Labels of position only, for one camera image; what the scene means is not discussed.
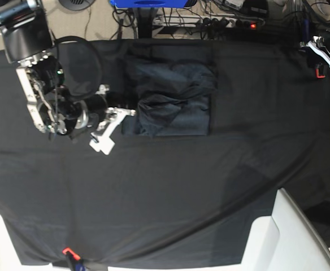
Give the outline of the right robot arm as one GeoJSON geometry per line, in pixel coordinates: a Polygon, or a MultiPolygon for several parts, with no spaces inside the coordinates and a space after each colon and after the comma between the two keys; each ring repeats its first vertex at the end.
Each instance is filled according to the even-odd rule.
{"type": "Polygon", "coordinates": [[[136,110],[115,98],[101,83],[103,63],[98,50],[78,36],[55,38],[47,24],[42,1],[0,1],[0,33],[9,63],[18,63],[16,74],[27,99],[34,126],[41,133],[73,137],[76,130],[109,132],[136,110]],[[64,42],[83,44],[98,68],[95,87],[73,95],[65,85],[59,55],[50,52],[64,42]]]}

